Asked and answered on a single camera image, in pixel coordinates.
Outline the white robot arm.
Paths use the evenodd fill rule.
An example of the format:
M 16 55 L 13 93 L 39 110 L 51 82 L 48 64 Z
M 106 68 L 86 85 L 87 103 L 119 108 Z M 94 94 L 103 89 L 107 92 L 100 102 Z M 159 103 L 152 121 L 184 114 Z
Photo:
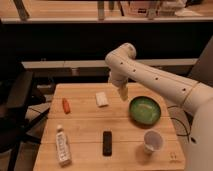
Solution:
M 177 104 L 194 119 L 184 171 L 213 171 L 213 87 L 196 80 L 150 67 L 135 60 L 136 49 L 124 43 L 109 52 L 109 82 L 127 99 L 132 79 Z

